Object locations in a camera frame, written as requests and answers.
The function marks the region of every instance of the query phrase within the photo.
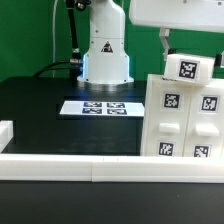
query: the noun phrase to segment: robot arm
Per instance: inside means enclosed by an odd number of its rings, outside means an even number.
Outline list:
[[[223,0],[131,0],[130,4],[133,24],[161,28],[165,60],[175,52],[168,43],[170,29],[224,33],[223,15]],[[217,55],[216,66],[224,67],[224,52]]]

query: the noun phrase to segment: white block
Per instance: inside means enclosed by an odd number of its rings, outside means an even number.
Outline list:
[[[178,134],[180,133],[180,125],[172,123],[160,123],[159,131]]]
[[[168,55],[164,78],[207,85],[212,78],[213,58],[171,54]]]
[[[13,137],[13,122],[0,121],[0,153]]]
[[[220,157],[224,139],[224,80],[192,92],[184,156]]]
[[[199,136],[219,137],[219,130],[212,124],[196,125],[196,133]]]
[[[149,75],[141,155],[182,156],[192,87]]]

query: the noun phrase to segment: cable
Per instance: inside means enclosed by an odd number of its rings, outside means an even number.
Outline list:
[[[62,69],[68,69],[68,68],[53,68],[54,66],[57,65],[62,65],[62,64],[70,64],[70,61],[58,61],[58,62],[54,62],[44,68],[42,68],[40,71],[36,72],[33,77],[39,77],[43,72],[45,71],[49,71],[49,70],[62,70]]]
[[[53,63],[56,61],[56,12],[57,12],[58,0],[54,1],[53,18],[52,18],[52,37],[53,37]]]
[[[75,17],[74,17],[74,11],[72,8],[68,8],[68,17],[69,17],[69,25],[70,25],[72,49],[73,49],[72,57],[80,59],[81,54],[80,54],[79,47],[78,47]]]

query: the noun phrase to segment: table surface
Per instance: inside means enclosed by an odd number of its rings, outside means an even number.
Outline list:
[[[78,88],[70,79],[10,78],[0,85],[0,119],[14,121],[3,153],[139,155],[142,117],[59,115],[65,100],[140,102],[146,83],[119,92]]]
[[[78,89],[68,79],[10,78],[0,84],[0,118],[14,120],[15,138],[4,153],[138,154],[141,118],[58,112],[65,99],[144,103],[145,89],[140,82],[132,90],[100,93]],[[0,220],[7,224],[224,220],[223,184],[0,181],[0,198]]]

